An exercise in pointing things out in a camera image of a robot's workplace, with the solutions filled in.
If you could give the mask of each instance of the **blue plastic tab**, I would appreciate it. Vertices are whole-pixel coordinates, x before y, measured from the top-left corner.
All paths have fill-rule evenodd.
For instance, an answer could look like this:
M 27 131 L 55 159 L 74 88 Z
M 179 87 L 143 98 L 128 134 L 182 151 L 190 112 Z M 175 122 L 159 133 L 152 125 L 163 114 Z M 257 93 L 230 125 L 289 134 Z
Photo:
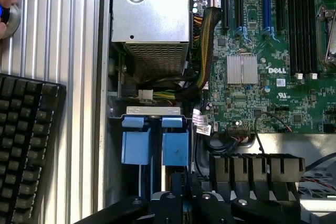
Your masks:
M 163 128 L 182 128 L 183 121 L 181 116 L 164 116 L 162 117 Z
M 188 166 L 189 131 L 185 133 L 163 133 L 163 165 Z
M 125 116 L 121 125 L 128 128 L 143 128 L 144 117 L 141 116 Z
M 151 129 L 147 132 L 123 132 L 121 163 L 147 165 L 152 157 L 150 144 Z

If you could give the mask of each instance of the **black keyboard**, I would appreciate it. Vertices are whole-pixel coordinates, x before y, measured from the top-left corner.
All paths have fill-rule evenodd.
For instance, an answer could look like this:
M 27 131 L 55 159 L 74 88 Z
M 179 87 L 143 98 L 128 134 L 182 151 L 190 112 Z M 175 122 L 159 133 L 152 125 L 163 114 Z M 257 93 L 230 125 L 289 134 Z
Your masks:
M 0 224 L 38 217 L 65 94 L 60 84 L 0 74 Z

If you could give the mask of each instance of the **silver metal cover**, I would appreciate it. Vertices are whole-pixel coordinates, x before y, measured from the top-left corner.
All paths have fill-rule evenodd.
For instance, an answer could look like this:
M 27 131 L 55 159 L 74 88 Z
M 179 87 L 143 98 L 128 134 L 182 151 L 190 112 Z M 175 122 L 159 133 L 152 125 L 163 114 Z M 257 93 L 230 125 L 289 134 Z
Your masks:
M 257 56 L 253 54 L 227 56 L 227 84 L 258 83 Z

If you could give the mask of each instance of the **black cable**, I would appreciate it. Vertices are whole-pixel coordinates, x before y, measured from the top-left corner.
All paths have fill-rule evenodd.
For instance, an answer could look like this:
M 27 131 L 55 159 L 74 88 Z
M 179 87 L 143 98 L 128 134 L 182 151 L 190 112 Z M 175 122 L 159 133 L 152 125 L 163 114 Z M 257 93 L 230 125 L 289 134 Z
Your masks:
M 306 172 L 309 170 L 312 170 L 314 168 L 316 168 L 317 166 L 319 166 L 320 164 L 324 163 L 325 161 L 328 161 L 329 159 L 336 157 L 336 152 L 331 153 L 323 158 L 320 158 L 319 160 L 315 161 L 314 163 L 306 166 Z
M 142 86 L 152 86 L 162 82 L 195 81 L 196 76 L 169 76 L 144 82 Z
M 258 141 L 258 144 L 259 144 L 259 150 L 261 151 L 261 153 L 265 154 L 265 150 L 264 150 L 264 147 L 262 146 L 262 143 L 260 141 L 260 138 L 259 138 L 259 135 L 258 135 L 258 131 L 257 131 L 257 121 L 258 119 L 262 116 L 262 115 L 267 115 L 267 116 L 270 116 L 271 118 L 275 118 L 276 120 L 278 120 L 280 123 L 282 123 L 286 128 L 288 128 L 290 130 L 290 128 L 285 124 L 285 122 L 277 117 L 276 115 L 272 114 L 272 113 L 269 113 L 269 112 L 263 112 L 261 113 L 260 116 L 257 116 L 255 121 L 254 121 L 254 131 L 256 133 L 256 138 L 257 138 L 257 141 Z

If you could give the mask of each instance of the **ribbed aluminum panel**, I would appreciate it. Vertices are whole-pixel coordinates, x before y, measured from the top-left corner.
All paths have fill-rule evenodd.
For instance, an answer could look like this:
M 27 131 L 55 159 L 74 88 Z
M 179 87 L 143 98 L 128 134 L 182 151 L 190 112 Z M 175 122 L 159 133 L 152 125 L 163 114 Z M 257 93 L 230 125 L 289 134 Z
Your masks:
M 93 211 L 99 0 L 19 1 L 21 24 L 1 43 L 1 72 L 67 86 L 40 223 L 74 223 Z

